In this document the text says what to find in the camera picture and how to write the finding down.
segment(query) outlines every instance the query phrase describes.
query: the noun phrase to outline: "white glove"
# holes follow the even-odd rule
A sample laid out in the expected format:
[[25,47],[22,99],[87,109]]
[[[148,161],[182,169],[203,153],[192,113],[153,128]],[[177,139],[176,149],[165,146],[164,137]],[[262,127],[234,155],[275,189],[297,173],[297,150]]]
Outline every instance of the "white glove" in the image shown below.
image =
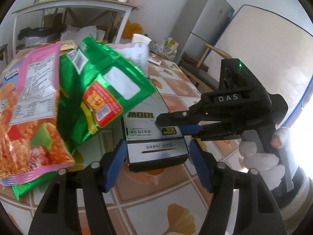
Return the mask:
[[[270,144],[275,148],[291,149],[290,131],[287,128],[279,128],[273,135]],[[263,177],[270,190],[278,187],[285,175],[285,167],[278,164],[279,158],[274,154],[257,153],[257,146],[254,142],[241,141],[239,152],[244,157],[244,166],[247,169],[256,168]]]

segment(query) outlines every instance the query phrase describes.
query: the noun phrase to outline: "paper cup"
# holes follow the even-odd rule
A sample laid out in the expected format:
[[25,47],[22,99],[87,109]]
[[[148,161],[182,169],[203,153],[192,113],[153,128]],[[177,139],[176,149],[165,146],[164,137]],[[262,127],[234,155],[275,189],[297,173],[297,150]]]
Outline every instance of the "paper cup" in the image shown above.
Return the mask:
[[151,42],[151,39],[144,36],[144,35],[141,35],[141,34],[137,34],[137,33],[134,33],[133,34],[133,39],[131,40],[132,43],[134,42],[142,42],[142,43],[145,43],[147,45],[149,45],[149,43]]

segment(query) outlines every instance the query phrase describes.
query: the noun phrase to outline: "red label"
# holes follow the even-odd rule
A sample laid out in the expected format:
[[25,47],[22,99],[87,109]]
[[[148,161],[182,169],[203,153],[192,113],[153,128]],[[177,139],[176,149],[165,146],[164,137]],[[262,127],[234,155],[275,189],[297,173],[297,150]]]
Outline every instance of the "red label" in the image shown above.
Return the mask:
[[83,100],[92,109],[94,120],[100,127],[105,127],[123,112],[118,101],[97,81],[85,91]]

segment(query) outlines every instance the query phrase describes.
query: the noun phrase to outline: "blue gripper pad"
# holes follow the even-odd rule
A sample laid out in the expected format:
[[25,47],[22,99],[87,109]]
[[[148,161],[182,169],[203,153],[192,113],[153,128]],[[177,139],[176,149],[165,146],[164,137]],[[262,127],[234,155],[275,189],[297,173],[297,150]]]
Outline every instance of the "blue gripper pad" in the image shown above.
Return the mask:
[[125,140],[120,140],[114,152],[106,153],[101,161],[104,161],[104,175],[106,177],[104,188],[108,192],[116,182],[118,174],[121,170],[127,155],[127,143]]
[[190,142],[189,153],[201,185],[208,192],[212,192],[211,172],[217,164],[214,156],[211,153],[204,152],[195,139]]

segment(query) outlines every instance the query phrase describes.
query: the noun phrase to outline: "silver refrigerator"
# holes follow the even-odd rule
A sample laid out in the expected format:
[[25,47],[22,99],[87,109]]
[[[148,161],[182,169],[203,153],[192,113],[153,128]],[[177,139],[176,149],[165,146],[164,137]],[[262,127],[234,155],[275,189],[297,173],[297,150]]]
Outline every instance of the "silver refrigerator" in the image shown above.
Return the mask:
[[226,0],[187,0],[170,34],[178,43],[174,62],[178,64],[183,53],[199,61],[204,43],[216,44],[233,13]]

